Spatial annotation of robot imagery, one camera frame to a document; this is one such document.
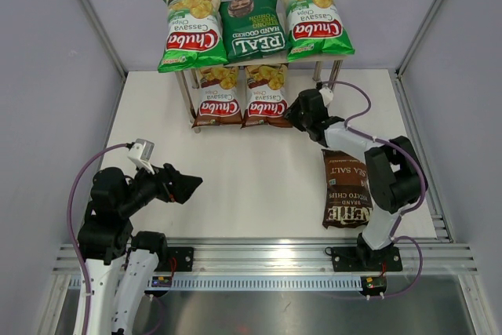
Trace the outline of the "brown Chuba barbeque bag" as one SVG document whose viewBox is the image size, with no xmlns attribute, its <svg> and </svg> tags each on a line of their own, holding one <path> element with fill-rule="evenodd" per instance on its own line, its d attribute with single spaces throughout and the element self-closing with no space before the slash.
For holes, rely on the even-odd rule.
<svg viewBox="0 0 502 335">
<path fill-rule="evenodd" d="M 246 108 L 242 128 L 269 125 L 292 126 L 283 118 L 289 107 L 286 99 L 286 64 L 260 64 L 245 67 Z"/>
<path fill-rule="evenodd" d="M 208 67 L 197 71 L 200 101 L 192 127 L 238 125 L 238 67 Z"/>
</svg>

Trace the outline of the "green REAL chips bag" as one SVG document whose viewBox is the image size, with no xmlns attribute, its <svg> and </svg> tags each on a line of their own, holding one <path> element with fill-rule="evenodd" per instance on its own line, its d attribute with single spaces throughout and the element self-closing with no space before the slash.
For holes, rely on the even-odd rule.
<svg viewBox="0 0 502 335">
<path fill-rule="evenodd" d="M 223 42 L 229 63 L 261 59 L 290 47 L 278 18 L 277 2 L 230 0 L 220 4 Z"/>
</svg>

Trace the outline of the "green Chuba cassava chips bag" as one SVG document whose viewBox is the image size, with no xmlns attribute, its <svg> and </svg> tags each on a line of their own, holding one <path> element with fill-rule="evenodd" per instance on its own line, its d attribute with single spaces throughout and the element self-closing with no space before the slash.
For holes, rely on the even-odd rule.
<svg viewBox="0 0 502 335">
<path fill-rule="evenodd" d="M 158 72 L 228 63 L 220 19 L 221 0 L 164 0 L 168 32 Z"/>
</svg>

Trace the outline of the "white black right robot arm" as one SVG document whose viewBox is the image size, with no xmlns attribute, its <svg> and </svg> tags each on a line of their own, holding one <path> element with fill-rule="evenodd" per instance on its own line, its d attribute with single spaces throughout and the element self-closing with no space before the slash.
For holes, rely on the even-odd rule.
<svg viewBox="0 0 502 335">
<path fill-rule="evenodd" d="M 401 271 L 402 260 L 395 245 L 400 238 L 395 233 L 402 218 L 421 206 L 427 192 L 419 159 L 407 137 L 372 137 L 349 126 L 347 120 L 329 115 L 332 98 L 326 85 L 306 89 L 293 101 L 285 117 L 322 145 L 324 153 L 345 153 L 366 166 L 366 197 L 373 211 L 355 246 L 331 249 L 333 269 Z"/>
</svg>

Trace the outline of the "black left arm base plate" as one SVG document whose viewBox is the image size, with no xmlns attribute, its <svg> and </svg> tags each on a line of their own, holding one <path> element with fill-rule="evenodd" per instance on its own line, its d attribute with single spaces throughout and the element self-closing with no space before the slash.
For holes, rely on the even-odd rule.
<svg viewBox="0 0 502 335">
<path fill-rule="evenodd" d="M 195 249 L 193 247 L 172 247 L 160 256 L 155 272 L 192 272 Z"/>
</svg>

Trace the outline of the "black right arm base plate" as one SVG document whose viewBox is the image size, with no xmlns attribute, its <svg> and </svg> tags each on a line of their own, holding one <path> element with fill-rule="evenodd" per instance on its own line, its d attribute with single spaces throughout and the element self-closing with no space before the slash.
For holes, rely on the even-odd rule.
<svg viewBox="0 0 502 335">
<path fill-rule="evenodd" d="M 335 272 L 400 272 L 403 270 L 399 249 L 390 245 L 371 250 L 362 246 L 326 247 Z"/>
</svg>

